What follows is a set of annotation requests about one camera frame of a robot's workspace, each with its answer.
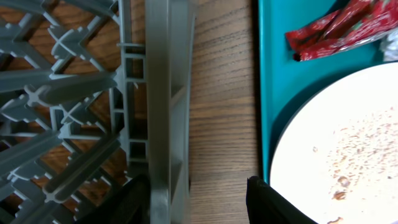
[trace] wooden table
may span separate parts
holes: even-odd
[[[190,110],[192,223],[249,223],[246,180],[259,170],[251,3],[198,0]]]
[[[258,84],[254,56],[257,27],[253,27],[252,0],[198,0],[192,63],[190,110],[190,178],[192,223],[248,223],[246,179],[258,175],[257,131],[259,107],[255,99]],[[0,8],[8,22],[18,22],[22,13]],[[60,3],[53,12],[68,29],[86,26],[93,15],[74,6]],[[144,0],[132,0],[133,41],[145,42]],[[51,63],[55,41],[49,35],[47,21],[33,33],[29,42]],[[88,44],[88,50],[108,70],[120,64],[119,27],[109,21]],[[15,59],[8,70],[28,69],[23,59]],[[89,62],[75,59],[65,73],[96,72]],[[109,121],[106,94],[91,109]],[[92,142],[80,142],[89,148]],[[68,152],[60,147],[43,157],[58,172],[65,168]],[[124,182],[119,151],[104,168]],[[44,185],[48,180],[36,181]],[[81,189],[94,203],[105,192],[103,183],[84,185]],[[15,205],[21,201],[9,200]],[[68,202],[69,208],[75,204]]]

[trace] candy wrapper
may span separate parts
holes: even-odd
[[[322,58],[383,38],[398,27],[398,0],[351,0],[344,9],[286,33],[297,61]]]

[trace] teal tray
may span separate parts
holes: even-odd
[[[342,8],[347,2],[259,0],[262,167],[266,182],[280,135],[297,110],[340,78],[382,63],[379,42],[306,62],[292,59],[294,52],[284,34]]]

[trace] black object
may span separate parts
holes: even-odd
[[[316,224],[256,176],[248,179],[246,206],[250,224]]]
[[[76,224],[147,224],[149,223],[150,184],[146,175],[139,175],[123,186],[94,212]]]

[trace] gray plastic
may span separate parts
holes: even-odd
[[[147,174],[151,181],[151,223],[184,223],[189,217],[188,120],[190,65],[195,15],[189,0],[146,0],[146,45],[132,43],[130,0],[65,0],[95,15],[87,27],[66,30],[49,12],[51,0],[0,0],[0,6],[26,12],[18,24],[0,19],[0,65],[8,55],[26,59],[35,69],[0,72],[0,200],[15,193],[23,199],[16,217],[0,210],[4,223],[73,223],[95,209],[78,189],[105,181],[110,197],[120,185],[101,165],[120,147],[126,153],[128,179]],[[42,18],[55,40],[52,65],[24,39]],[[106,71],[85,44],[109,19],[120,26],[121,65]],[[62,74],[73,57],[92,63],[97,73]],[[141,77],[132,77],[132,60],[140,60]],[[134,89],[147,85],[148,131],[138,130]],[[109,91],[111,127],[88,108]],[[35,111],[49,107],[50,120]],[[40,127],[31,128],[36,122]],[[83,125],[96,126],[88,133]],[[18,143],[16,137],[29,137]],[[83,153],[71,139],[98,141]],[[40,156],[63,145],[71,155],[57,174]],[[144,147],[144,152],[137,153]],[[46,176],[38,188],[30,179]],[[61,203],[69,198],[76,214]]]

